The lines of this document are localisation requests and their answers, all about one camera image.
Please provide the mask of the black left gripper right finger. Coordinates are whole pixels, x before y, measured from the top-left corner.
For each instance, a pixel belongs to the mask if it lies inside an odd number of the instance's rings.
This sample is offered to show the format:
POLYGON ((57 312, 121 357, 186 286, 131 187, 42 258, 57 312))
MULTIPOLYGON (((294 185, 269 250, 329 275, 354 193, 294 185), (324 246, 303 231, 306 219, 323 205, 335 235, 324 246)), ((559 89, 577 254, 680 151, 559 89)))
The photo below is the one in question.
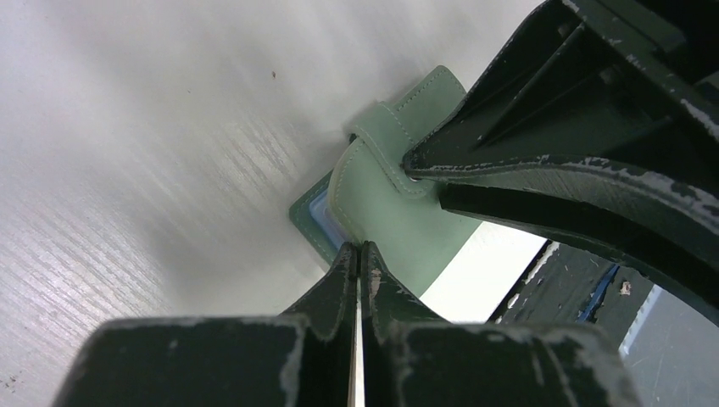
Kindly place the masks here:
POLYGON ((377 245, 359 250, 369 406, 638 406, 618 350, 589 324, 458 324, 424 305, 377 245))

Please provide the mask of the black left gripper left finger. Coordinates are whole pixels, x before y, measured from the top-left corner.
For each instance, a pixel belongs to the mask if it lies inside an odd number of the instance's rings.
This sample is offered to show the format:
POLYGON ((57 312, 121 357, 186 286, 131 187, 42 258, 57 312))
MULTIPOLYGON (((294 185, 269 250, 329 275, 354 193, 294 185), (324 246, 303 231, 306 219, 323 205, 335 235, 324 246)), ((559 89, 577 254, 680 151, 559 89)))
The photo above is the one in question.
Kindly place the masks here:
POLYGON ((84 343, 57 406, 347 406, 358 250, 275 316, 122 319, 84 343))

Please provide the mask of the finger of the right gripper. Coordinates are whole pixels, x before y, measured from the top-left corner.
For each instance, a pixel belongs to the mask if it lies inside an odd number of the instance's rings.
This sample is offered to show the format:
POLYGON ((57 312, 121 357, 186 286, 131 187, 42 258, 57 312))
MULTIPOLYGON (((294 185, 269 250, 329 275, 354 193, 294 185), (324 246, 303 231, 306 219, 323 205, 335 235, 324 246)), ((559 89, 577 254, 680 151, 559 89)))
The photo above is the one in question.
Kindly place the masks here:
POLYGON ((651 203, 632 217, 534 192, 448 185, 442 209, 527 231, 631 267, 718 322, 718 231, 651 203))
POLYGON ((403 165, 547 221, 716 236, 717 2, 542 3, 403 165))

